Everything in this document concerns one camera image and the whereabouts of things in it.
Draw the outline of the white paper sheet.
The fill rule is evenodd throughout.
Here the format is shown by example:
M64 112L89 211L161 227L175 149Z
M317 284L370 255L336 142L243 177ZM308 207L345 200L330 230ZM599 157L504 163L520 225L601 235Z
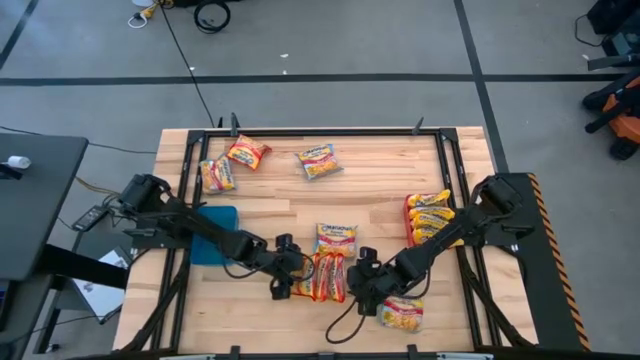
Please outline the white paper sheet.
M128 269L131 258L118 246L103 255L99 261ZM122 307L125 298L124 289L79 279L73 279L73 284L82 300L101 324L109 320Z

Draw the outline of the black aluminium table frame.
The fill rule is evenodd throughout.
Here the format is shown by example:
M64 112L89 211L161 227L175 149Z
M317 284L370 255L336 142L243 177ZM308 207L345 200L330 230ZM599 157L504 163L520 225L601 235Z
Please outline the black aluminium table frame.
M456 143L431 129L413 136L399 129L271 129L255 133L271 151L257 170L233 168L237 186L210 198L233 206L242 229L267 240L289 233L305 253L317 223L357 227L360 245L391 258L407 242L402 205L407 195L451 186L455 198L494 171L484 132L461 127ZM308 180L297 152L332 144L342 171ZM183 353L399 352L469 350L471 328L458 257L442 254L424 294L422 329L406 333L362 319L349 303L294 296L275 301L269 277L239 267L194 266L186 298L179 303L179 349Z

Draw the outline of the black desk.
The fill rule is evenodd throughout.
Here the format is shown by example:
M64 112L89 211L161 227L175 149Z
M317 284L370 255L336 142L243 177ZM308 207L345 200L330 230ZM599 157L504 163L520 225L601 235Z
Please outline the black desk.
M20 179L0 179L1 280L33 272L87 146L83 137L0 134L0 164L31 161Z

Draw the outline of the orange and black machine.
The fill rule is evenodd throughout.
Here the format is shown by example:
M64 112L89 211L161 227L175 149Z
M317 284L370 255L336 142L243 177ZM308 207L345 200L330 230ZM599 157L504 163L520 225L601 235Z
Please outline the orange and black machine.
M582 100L585 109L598 117L584 127L594 134L609 127L615 140L609 154L617 160L628 160L640 149L640 68L623 75Z

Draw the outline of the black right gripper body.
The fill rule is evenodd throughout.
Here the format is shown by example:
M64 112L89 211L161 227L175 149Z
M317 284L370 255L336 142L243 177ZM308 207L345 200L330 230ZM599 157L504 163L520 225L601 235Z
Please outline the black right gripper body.
M360 248L356 263L347 269L346 282L361 316L375 316L377 306L400 289L394 267L382 264L370 247Z

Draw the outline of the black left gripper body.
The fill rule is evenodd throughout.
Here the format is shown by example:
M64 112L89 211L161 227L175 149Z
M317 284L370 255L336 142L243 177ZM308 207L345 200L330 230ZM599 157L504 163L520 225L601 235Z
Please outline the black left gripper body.
M285 300L291 296L291 286L298 281L305 257L291 234L281 234L275 242L276 251L267 253L263 272L272 277L269 284L272 299Z

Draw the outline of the black equipment case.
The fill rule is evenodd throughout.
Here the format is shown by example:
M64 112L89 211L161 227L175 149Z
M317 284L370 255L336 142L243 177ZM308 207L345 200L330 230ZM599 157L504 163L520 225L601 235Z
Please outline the black equipment case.
M587 19L606 55L640 53L640 0L597 0Z

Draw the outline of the yellow power plug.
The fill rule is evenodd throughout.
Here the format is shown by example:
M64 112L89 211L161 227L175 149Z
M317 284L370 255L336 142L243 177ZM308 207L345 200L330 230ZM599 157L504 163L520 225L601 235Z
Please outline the yellow power plug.
M174 6L174 0L165 0L165 3L169 8ZM153 13L154 13L154 11L155 11L157 6L158 6L157 3L152 4L151 6L145 8L142 11L142 14L147 18L151 17L153 15Z

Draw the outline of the blue plastic bin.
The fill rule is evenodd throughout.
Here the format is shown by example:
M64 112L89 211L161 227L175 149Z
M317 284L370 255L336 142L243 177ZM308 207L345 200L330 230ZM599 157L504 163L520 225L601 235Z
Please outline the blue plastic bin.
M238 229L238 211L233 206L202 206L197 212L226 230ZM193 235L190 261L193 265L222 266L225 258L213 243Z

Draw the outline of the red plastic bin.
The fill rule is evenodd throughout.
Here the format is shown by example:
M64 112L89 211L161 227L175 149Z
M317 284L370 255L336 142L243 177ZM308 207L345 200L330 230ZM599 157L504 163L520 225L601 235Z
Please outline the red plastic bin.
M407 202L406 202L406 200L407 200L408 196L409 196L409 195L407 195L407 196L405 197L404 204L403 204L403 219L404 219L404 228L405 228L405 230L406 230L407 244L408 244L408 246L409 246L409 247L413 247L413 246L417 246L417 245L413 245L413 244L412 244L411 234L412 234L412 231L413 231L413 230L412 230L412 228L411 228L410 221L411 221L411 220L414 220L415 218L414 218L414 219L410 219L410 218L409 218L409 216L408 216L408 212L409 212L409 210L410 210L410 209L412 209L412 208L410 208L410 207L407 205ZM441 206L441 207L448 207L448 206L447 206L447 202L446 202L445 204L442 204L442 205L439 205L439 206ZM435 216L431 216L431 215L420 215L420 216L418 216L418 217L416 217L416 218L427 218L427 217L435 217Z

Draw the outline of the black platform with hazard stripe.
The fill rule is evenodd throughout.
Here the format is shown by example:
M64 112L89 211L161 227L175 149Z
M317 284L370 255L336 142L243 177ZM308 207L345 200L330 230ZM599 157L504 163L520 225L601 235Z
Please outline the black platform with hazard stripe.
M589 339L536 176L532 173L501 176L523 201L522 208L510 220L533 228L517 244L526 269L525 291L539 346L589 351Z

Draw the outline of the yellow noodle packet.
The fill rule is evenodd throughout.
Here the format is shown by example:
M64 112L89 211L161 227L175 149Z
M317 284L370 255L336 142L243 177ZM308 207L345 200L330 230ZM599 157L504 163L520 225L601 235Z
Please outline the yellow noodle packet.
M422 299L389 297L377 309L381 325L411 333L422 329L423 313Z

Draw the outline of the black power adapter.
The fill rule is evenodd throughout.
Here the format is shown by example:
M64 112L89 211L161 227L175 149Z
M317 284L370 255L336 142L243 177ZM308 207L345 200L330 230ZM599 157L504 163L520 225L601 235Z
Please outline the black power adapter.
M98 224L106 215L108 210L104 206L95 205L78 218L71 228L77 232L88 232Z

